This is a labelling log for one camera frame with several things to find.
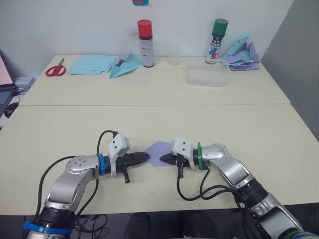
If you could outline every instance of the scissors handle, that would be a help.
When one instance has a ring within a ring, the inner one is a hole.
[[[48,69],[45,74],[47,76],[62,76],[64,73],[66,72],[66,69],[64,66],[60,65],[60,66],[53,66],[50,69]]]

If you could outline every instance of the laptop screen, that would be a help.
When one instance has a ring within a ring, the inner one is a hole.
[[[13,84],[13,82],[0,56],[0,85],[7,84]]]

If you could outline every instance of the blue sticker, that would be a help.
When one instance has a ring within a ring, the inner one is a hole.
[[[217,47],[212,48],[212,49],[209,51],[209,55],[214,54],[217,50],[218,50]]]
[[[132,0],[135,6],[147,6],[149,4],[149,0]]]

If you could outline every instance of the red cap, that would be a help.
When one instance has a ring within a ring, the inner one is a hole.
[[[142,37],[149,37],[152,36],[152,22],[150,20],[139,20],[138,21],[138,29],[139,29],[139,36]]]

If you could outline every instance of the blue ring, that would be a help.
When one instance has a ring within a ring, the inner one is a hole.
[[[69,235],[72,231],[72,229],[43,228],[38,225],[32,224],[30,222],[24,222],[22,228],[25,230],[32,230],[39,233],[58,234],[58,235]]]
[[[291,239],[300,239],[300,238],[304,238],[304,237],[317,237],[317,235],[312,234],[312,233],[308,233],[308,232],[303,232],[303,233],[300,233],[300,234],[293,236]]]
[[[104,174],[106,174],[106,165],[104,163],[104,158],[103,158],[103,154],[98,153],[97,154],[100,160],[100,170],[101,170],[101,176],[103,176]]]

